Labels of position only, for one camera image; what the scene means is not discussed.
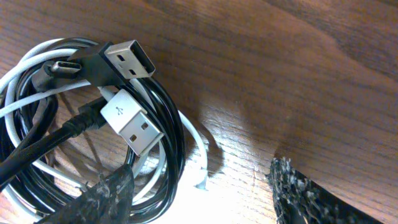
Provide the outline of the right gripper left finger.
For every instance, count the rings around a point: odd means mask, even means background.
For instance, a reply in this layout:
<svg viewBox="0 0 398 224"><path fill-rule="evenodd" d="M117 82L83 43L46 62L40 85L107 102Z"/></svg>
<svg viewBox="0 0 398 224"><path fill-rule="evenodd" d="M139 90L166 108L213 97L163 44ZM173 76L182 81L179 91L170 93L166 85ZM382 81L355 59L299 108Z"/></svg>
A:
<svg viewBox="0 0 398 224"><path fill-rule="evenodd" d="M127 223L134 192L134 175L123 165L59 211L41 219L43 224Z"/></svg>

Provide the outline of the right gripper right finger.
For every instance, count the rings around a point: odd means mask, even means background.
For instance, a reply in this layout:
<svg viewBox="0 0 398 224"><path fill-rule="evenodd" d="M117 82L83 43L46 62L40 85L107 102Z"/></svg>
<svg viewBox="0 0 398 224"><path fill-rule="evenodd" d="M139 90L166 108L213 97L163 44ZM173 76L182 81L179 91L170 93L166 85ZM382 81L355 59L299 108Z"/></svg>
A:
<svg viewBox="0 0 398 224"><path fill-rule="evenodd" d="M294 169L290 159L273 158L266 175L272 189L277 223L379 223L370 215L334 196Z"/></svg>

